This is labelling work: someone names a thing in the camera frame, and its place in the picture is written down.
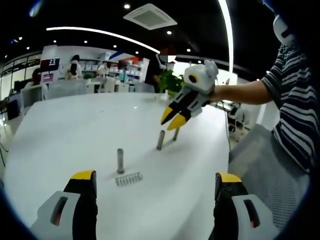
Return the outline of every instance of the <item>table surface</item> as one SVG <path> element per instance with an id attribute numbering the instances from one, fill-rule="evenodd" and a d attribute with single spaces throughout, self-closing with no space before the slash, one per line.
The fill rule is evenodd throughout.
<path id="1" fill-rule="evenodd" d="M 166 105 L 152 93 L 99 93 L 35 103 L 14 136 L 4 173 L 5 192 L 30 227 L 38 208 L 70 177 L 97 171 L 98 240 L 202 240 L 214 226 L 215 173 L 226 172 L 225 112 L 212 106 L 183 126 L 177 141 L 166 131 L 156 150 Z M 117 149 L 126 174 L 115 183 Z"/>

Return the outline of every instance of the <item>green plant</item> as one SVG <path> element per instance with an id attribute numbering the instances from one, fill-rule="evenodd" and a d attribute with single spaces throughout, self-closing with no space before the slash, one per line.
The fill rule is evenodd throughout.
<path id="1" fill-rule="evenodd" d="M 174 76 L 172 70 L 165 70 L 159 76 L 158 86 L 160 88 L 160 93 L 162 93 L 165 89 L 168 90 L 168 94 L 170 97 L 174 97 L 176 93 L 178 93 L 182 87 L 185 85 L 184 76 Z"/>
<path id="2" fill-rule="evenodd" d="M 92 74 L 90 74 L 90 73 L 85 73 L 84 75 L 83 75 L 83 79 L 92 79 L 94 76 L 92 75 Z"/>

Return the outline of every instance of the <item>ceiling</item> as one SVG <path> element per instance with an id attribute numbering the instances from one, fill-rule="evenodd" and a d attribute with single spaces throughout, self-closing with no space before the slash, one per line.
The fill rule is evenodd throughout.
<path id="1" fill-rule="evenodd" d="M 118 51 L 129 54 L 139 51 L 139 55 L 146 58 L 154 56 L 154 52 L 144 47 L 113 36 L 76 30 L 46 31 L 47 27 L 83 27 L 119 34 L 158 50 L 173 44 L 177 55 L 229 62 L 227 32 L 218 0 L 197 0 L 189 5 L 185 0 L 42 0 L 38 14 L 30 17 L 29 11 L 35 3 L 34 0 L 24 0 L 17 7 L 16 2 L 9 1 L 6 9 L 10 19 L 0 16 L 2 61 L 41 50 L 43 46 L 53 44 L 53 40 L 58 45 L 105 49 L 113 49 L 113 45 L 117 45 Z M 124 9 L 126 3 L 131 5 L 129 10 Z M 165 11 L 178 24 L 147 30 L 123 19 L 131 10 L 147 3 Z M 274 15 L 257 0 L 227 0 L 227 5 L 233 30 L 234 72 L 252 80 L 260 78 L 274 63 L 280 45 L 272 29 Z M 18 37 L 23 39 L 10 44 L 13 38 Z M 219 67 L 229 69 L 224 64 Z"/>

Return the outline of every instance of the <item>yellow tip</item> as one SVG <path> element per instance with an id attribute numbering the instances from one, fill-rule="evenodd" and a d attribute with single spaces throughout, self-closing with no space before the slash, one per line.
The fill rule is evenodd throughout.
<path id="1" fill-rule="evenodd" d="M 90 180 L 91 174 L 95 170 L 88 170 L 88 171 L 80 171 L 74 174 L 70 179 L 79 179 L 79 180 Z"/>
<path id="2" fill-rule="evenodd" d="M 178 114 L 170 123 L 170 125 L 168 126 L 168 130 L 173 130 L 173 129 L 177 129 L 180 128 L 181 126 L 186 124 L 186 119 L 184 116 Z"/>
<path id="3" fill-rule="evenodd" d="M 242 183 L 241 179 L 234 174 L 218 172 L 223 183 Z"/>
<path id="4" fill-rule="evenodd" d="M 172 108 L 171 107 L 167 107 L 165 110 L 164 110 L 164 113 L 162 115 L 162 118 L 161 118 L 161 124 L 164 122 L 164 120 L 166 119 L 166 117 L 172 112 Z"/>

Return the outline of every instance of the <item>led light strip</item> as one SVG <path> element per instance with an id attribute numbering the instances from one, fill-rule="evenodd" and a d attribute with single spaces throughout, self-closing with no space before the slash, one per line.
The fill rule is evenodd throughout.
<path id="1" fill-rule="evenodd" d="M 122 36 L 122 35 L 119 35 L 119 34 L 116 34 L 116 33 L 113 33 L 113 32 L 109 32 L 109 31 L 102 31 L 102 30 L 98 30 L 98 29 L 92 29 L 92 28 L 86 28 L 86 27 L 76 27 L 76 26 L 59 26 L 59 27 L 48 27 L 46 29 L 47 31 L 53 31 L 53 30 L 80 30 L 80 31 L 87 31 L 87 32 L 93 32 L 93 33 L 98 33 L 98 34 L 105 34 L 105 35 L 109 35 L 109 36 L 113 36 L 113 37 L 116 37 L 116 38 L 119 38 L 119 39 L 123 39 L 123 40 L 126 40 L 126 41 L 129 41 L 131 43 L 134 43 L 134 44 L 138 44 L 146 49 L 149 49 L 157 54 L 160 54 L 160 51 L 151 47 L 151 46 L 148 46 L 142 42 L 139 42 L 139 41 L 136 41 L 134 39 L 131 39 L 129 37 L 126 37 L 126 36 Z"/>
<path id="2" fill-rule="evenodd" d="M 229 48 L 229 72 L 232 74 L 234 70 L 234 39 L 231 26 L 231 18 L 226 0 L 218 0 L 224 18 L 226 36 Z"/>

